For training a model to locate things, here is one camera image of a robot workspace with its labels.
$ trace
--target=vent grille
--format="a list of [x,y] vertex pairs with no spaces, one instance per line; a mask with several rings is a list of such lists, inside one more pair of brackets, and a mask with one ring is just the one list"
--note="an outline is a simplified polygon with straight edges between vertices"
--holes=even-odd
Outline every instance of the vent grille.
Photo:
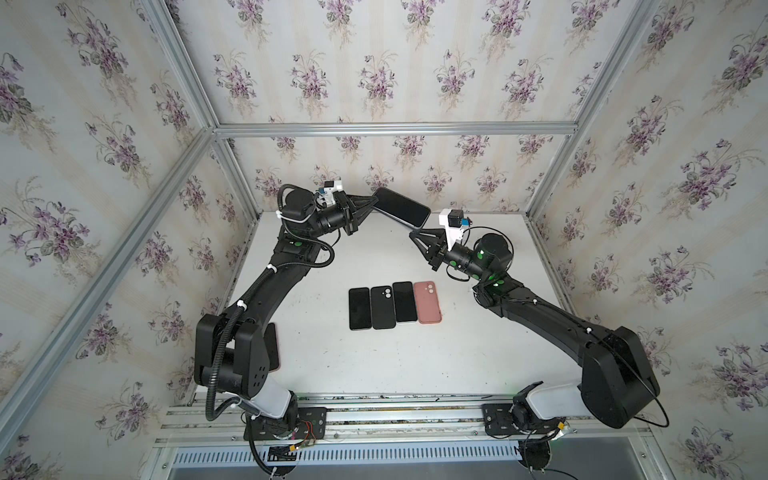
[[[267,465],[292,462],[270,462],[268,446],[257,446]],[[299,450],[294,465],[361,465],[382,463],[488,462],[520,460],[515,440],[493,442],[403,442],[374,444],[315,445]],[[250,449],[233,447],[179,448],[174,468],[233,467],[255,465]]]

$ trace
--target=smartphone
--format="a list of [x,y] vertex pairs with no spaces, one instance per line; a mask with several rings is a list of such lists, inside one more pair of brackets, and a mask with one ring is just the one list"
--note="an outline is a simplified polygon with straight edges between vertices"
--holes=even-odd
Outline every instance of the smartphone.
[[395,320],[401,322],[415,322],[419,319],[416,314],[416,300],[413,296],[413,283],[394,282],[392,294],[395,298]]
[[349,289],[349,329],[371,328],[371,296],[368,287]]
[[392,287],[374,286],[371,289],[371,323],[377,330],[395,328],[395,299]]
[[274,323],[266,326],[264,343],[266,344],[266,354],[270,358],[270,372],[274,372],[280,368],[280,354],[277,350],[277,327]]
[[393,192],[389,188],[380,187],[373,196],[378,199],[373,208],[411,228],[424,227],[424,223],[432,212],[426,205]]
[[442,320],[435,282],[414,283],[413,296],[416,299],[416,312],[419,314],[419,323],[438,323]]

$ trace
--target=pink phone case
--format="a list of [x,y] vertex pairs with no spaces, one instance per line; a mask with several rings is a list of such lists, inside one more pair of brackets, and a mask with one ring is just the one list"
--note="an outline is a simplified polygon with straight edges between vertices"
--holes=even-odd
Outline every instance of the pink phone case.
[[414,283],[413,296],[416,300],[416,313],[419,315],[420,323],[439,323],[442,320],[435,282]]

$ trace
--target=floral wallpaper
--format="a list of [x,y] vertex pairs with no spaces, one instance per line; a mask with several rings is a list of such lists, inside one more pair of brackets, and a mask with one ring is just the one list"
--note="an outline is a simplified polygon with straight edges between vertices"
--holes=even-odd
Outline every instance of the floral wallpaper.
[[641,40],[535,225],[578,312],[640,336],[676,477],[765,478],[768,8],[663,0]]
[[571,120],[636,2],[167,3],[222,122],[303,123]]
[[388,187],[434,211],[525,211],[562,135],[237,138],[234,153],[264,210],[288,183],[341,179],[353,195]]
[[[0,2],[0,398],[197,134],[140,2]],[[3,452],[0,478],[138,478],[183,402],[192,328],[222,303],[243,212],[205,157]]]

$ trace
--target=white table surface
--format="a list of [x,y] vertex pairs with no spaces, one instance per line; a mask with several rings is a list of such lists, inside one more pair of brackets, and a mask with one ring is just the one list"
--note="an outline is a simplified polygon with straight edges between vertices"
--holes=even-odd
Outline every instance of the white table surface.
[[[520,215],[469,215],[474,226],[505,232],[515,245],[509,273],[558,304]],[[426,226],[437,228],[437,214]],[[280,223],[265,212],[243,264],[233,298],[242,295],[272,255]],[[372,213],[351,237],[342,233],[336,259],[311,270],[274,313],[280,368],[270,375],[301,393],[511,394],[532,382],[581,378],[581,369],[557,347],[518,323],[481,308],[476,282],[432,271],[408,229]],[[489,230],[473,230],[469,244]],[[332,243],[336,233],[323,240]],[[327,258],[320,252],[318,261]],[[350,288],[393,282],[435,282],[442,321],[399,323],[394,329],[349,329]]]

